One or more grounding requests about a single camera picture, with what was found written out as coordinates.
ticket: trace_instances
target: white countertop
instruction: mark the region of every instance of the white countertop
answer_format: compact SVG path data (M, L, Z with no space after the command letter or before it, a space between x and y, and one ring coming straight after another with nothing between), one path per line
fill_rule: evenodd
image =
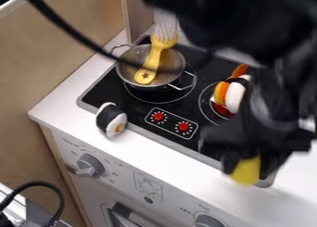
M123 31L105 48L126 42ZM238 54L222 54L252 64ZM100 55L91 57L29 112L31 119L145 170L257 227L317 226L316 148L308 155L293 155L280 169L273 186L260 189L233 183L218 170L129 130L108 140L95 126L95 115L78 107L76 99L113 64Z

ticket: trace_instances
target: toy kitchen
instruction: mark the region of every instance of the toy kitchen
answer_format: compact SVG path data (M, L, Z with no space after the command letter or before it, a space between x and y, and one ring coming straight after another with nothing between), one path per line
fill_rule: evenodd
M154 23L163 21L175 23L175 18L154 11ZM131 42L128 30L105 50L124 54ZM152 32L150 27L133 45L149 44ZM222 174L216 152L209 157L198 152L200 129L231 116L210 101L216 84L242 63L259 65L229 50L199 63L210 53L178 33L175 48L185 67L168 87L138 90L122 80L115 61L96 54L29 112L40 124L86 224L317 226L316 149L293 155L277 173L252 186ZM96 126L96 117L109 106L116 107L111 111L116 118L127 120L126 129L111 138Z

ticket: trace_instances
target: yellow toy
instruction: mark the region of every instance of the yellow toy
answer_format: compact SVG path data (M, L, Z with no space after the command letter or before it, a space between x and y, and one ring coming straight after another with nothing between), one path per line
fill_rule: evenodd
M151 35L151 52L146 63L143 65L143 68L135 73L134 79L140 84L151 83L157 75L162 50L175 46L177 42L178 35L171 25L157 25L155 32Z

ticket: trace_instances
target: control knob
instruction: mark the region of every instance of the control knob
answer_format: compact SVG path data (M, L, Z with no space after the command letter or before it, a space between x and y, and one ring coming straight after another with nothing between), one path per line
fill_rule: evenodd
M99 178L104 172L104 165L95 157L89 154L83 154L77 161L79 169L76 175L81 177Z
M211 216L200 215L197 217L194 227L225 227L225 225Z

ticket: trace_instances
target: black cable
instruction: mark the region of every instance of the black cable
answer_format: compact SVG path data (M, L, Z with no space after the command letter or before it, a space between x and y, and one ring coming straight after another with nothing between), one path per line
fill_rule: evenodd
M95 52L103 55L104 57L108 57L114 60L117 60L126 65L135 67L135 68L143 68L143 64L133 62L131 60L126 60L123 58L116 57L106 50L104 50L100 45L94 43L87 37L83 36L80 32L75 30L72 26L70 26L62 17L60 17L50 6L48 6L43 0L28 0L31 5L33 5L38 11L42 13L48 20L57 25L61 30L67 33L70 37L75 39L77 42L87 46L88 48L94 50ZM164 68L162 71L164 73L174 73L176 69L167 69Z
M16 195L18 195L20 192L24 191L27 188L30 187L34 187L34 186L43 186L43 187L47 187L51 190L53 190L54 192L57 193L58 197L59 197L59 207L57 212L55 213L55 215L51 218L51 220L49 220L43 227L52 227L55 226L56 222L59 220L64 207L65 207L65 200L64 200L64 196L61 193L61 191L55 187L53 184L51 183L46 183L46 182L30 182L30 183L25 183L23 185L21 185L20 187L18 187L16 190L14 190L11 194L9 194L1 203L0 203L0 212L2 212L8 205L10 205L10 203L13 201L14 197Z

